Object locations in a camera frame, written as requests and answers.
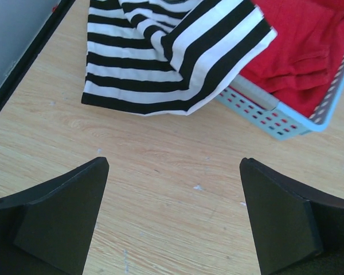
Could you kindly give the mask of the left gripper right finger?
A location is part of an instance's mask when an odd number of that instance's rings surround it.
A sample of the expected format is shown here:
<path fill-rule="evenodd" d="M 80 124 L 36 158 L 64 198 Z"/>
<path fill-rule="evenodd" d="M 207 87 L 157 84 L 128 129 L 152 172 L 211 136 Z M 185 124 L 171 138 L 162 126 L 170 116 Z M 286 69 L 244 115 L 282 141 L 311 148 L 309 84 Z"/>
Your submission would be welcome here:
<path fill-rule="evenodd" d="M 344 199 L 253 158 L 240 176 L 261 274 L 344 274 Z"/>

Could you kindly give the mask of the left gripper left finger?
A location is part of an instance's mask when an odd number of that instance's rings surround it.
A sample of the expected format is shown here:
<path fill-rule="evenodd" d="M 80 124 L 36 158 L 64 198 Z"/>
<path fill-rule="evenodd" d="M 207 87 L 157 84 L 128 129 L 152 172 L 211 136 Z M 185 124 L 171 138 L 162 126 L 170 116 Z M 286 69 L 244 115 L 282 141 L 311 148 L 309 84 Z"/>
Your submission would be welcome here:
<path fill-rule="evenodd" d="M 0 198 L 0 274 L 82 274 L 108 172 L 97 157 Z"/>

